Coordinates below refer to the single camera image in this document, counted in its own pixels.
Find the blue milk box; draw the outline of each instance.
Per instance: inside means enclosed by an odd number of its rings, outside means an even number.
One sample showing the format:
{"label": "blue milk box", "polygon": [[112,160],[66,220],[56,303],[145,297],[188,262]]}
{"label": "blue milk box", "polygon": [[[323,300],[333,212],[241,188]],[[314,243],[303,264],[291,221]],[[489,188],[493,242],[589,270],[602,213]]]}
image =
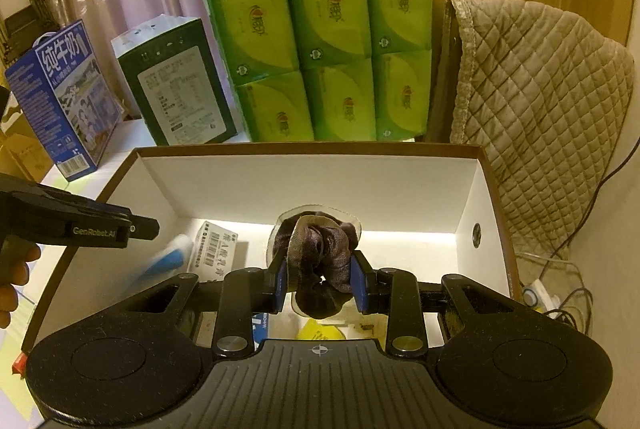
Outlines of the blue milk box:
{"label": "blue milk box", "polygon": [[94,172],[122,108],[100,73],[82,21],[29,50],[5,75],[62,175],[71,182]]}

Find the brown fabric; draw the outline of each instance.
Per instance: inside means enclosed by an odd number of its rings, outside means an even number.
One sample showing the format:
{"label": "brown fabric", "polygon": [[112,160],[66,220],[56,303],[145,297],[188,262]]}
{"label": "brown fabric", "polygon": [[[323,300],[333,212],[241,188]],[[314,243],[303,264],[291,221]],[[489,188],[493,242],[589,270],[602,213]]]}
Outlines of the brown fabric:
{"label": "brown fabric", "polygon": [[302,212],[282,222],[273,253],[286,247],[289,291],[295,291],[303,313],[314,319],[331,317],[353,297],[350,260],[357,245],[351,223],[322,212]]}
{"label": "brown fabric", "polygon": [[514,247],[548,255],[606,171],[633,57],[579,15],[541,3],[451,0],[452,18],[463,53],[450,141],[484,147]]}

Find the nutrition label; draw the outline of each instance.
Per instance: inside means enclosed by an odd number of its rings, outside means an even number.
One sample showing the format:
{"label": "nutrition label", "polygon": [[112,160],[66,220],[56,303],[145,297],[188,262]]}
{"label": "nutrition label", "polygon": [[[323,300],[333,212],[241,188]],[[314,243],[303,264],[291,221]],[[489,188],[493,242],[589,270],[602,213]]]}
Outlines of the nutrition label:
{"label": "nutrition label", "polygon": [[226,131],[197,46],[158,62],[138,79],[169,145],[202,144]]}

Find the cable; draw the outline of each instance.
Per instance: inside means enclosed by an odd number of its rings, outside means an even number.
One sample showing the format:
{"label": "cable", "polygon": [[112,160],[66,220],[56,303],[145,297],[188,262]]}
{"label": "cable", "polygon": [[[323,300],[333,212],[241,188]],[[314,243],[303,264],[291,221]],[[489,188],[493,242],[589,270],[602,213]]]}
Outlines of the cable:
{"label": "cable", "polygon": [[560,265],[573,266],[575,268],[576,273],[578,274],[578,279],[580,280],[580,285],[584,286],[584,280],[582,279],[582,272],[580,272],[580,268],[573,261],[568,261],[566,259],[551,259],[550,257],[542,257],[540,255],[536,255],[530,252],[516,252],[516,256],[520,257],[533,257],[535,259],[540,259],[540,261],[545,261],[547,263],[555,264],[558,263]]}
{"label": "cable", "polygon": [[575,290],[573,290],[569,295],[567,295],[567,297],[564,299],[564,301],[562,301],[560,303],[560,305],[558,306],[558,309],[561,310],[562,308],[564,308],[564,306],[569,302],[569,299],[571,299],[571,297],[573,297],[574,295],[576,295],[579,292],[584,292],[584,294],[588,297],[588,302],[587,304],[589,305],[589,308],[587,309],[587,320],[584,324],[584,334],[588,335],[589,333],[589,328],[591,328],[591,309],[593,308],[593,294],[591,293],[591,291],[588,288],[585,288],[584,286],[581,286],[579,288],[576,288]]}
{"label": "cable", "polygon": [[[622,160],[622,163],[618,167],[613,169],[613,171],[611,171],[606,176],[606,178],[601,180],[600,183],[596,186],[596,190],[593,193],[593,196],[591,197],[589,205],[587,206],[587,210],[584,213],[584,215],[582,216],[582,219],[580,220],[580,223],[578,223],[578,226],[575,227],[575,230],[559,245],[559,247],[553,251],[553,253],[551,254],[551,258],[549,258],[549,259],[554,259],[558,255],[558,253],[562,249],[564,249],[564,247],[566,247],[569,243],[572,242],[572,240],[574,239],[575,235],[578,234],[578,232],[580,232],[580,229],[587,222],[587,219],[589,219],[591,211],[593,210],[593,205],[596,202],[596,198],[598,197],[598,193],[600,192],[600,189],[602,189],[602,186],[605,183],[607,183],[613,176],[618,174],[618,172],[628,163],[628,161],[631,160],[631,157],[636,153],[636,151],[638,150],[639,146],[640,146],[640,136],[638,137],[638,140],[636,140],[636,145],[634,145],[633,149],[631,149],[631,151],[626,156],[626,158],[624,160]],[[549,268],[550,265],[551,265],[551,262],[547,261],[545,266],[542,267],[542,271],[540,272],[540,276],[538,277],[538,279],[542,279],[542,277],[544,276],[544,274],[546,273],[546,271],[547,271],[547,269]]]}
{"label": "cable", "polygon": [[561,323],[569,324],[569,326],[572,326],[576,331],[580,331],[578,330],[578,324],[575,322],[575,317],[572,316],[572,314],[569,313],[568,311],[561,310],[560,308],[556,308],[555,310],[549,310],[545,312],[546,316],[549,316],[550,314],[558,314],[557,317],[554,317],[555,321],[560,321]]}
{"label": "cable", "polygon": [[573,307],[573,308],[575,308],[575,310],[578,312],[578,315],[580,316],[580,320],[581,320],[580,324],[584,327],[584,333],[587,334],[589,332],[589,328],[591,327],[591,320],[593,318],[593,294],[584,285],[584,279],[582,278],[582,272],[580,272],[580,268],[578,267],[578,265],[576,265],[573,261],[567,261],[566,259],[551,259],[550,257],[542,257],[542,256],[539,256],[539,255],[530,253],[530,252],[516,252],[516,256],[523,257],[523,258],[524,257],[529,257],[529,258],[539,259],[540,261],[545,261],[545,262],[549,263],[550,265],[551,264],[553,264],[553,265],[559,264],[559,265],[572,266],[572,267],[575,268],[575,271],[577,273],[578,279],[580,280],[580,287],[576,288],[569,295],[567,295],[566,299],[564,299],[562,304],[558,306],[558,310],[563,309],[566,306],[566,304],[569,301],[569,299],[571,299],[571,297],[573,297],[578,292],[583,291],[585,293],[585,295],[587,295],[587,298],[588,298],[588,300],[587,300],[587,320],[585,321],[584,318],[582,317],[582,312],[580,311],[580,308],[578,308],[578,307]]}

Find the stack of tissue packs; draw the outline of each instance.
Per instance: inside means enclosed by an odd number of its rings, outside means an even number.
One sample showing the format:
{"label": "stack of tissue packs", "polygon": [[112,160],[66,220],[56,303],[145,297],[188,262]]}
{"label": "stack of tissue packs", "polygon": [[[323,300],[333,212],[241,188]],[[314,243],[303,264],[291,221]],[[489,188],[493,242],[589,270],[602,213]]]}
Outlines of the stack of tissue packs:
{"label": "stack of tissue packs", "polygon": [[367,0],[289,0],[317,140],[375,140]]}
{"label": "stack of tissue packs", "polygon": [[425,132],[431,85],[432,0],[368,0],[378,140]]}
{"label": "stack of tissue packs", "polygon": [[204,0],[254,141],[424,133],[432,0]]}
{"label": "stack of tissue packs", "polygon": [[287,0],[204,0],[254,141],[313,140]]}

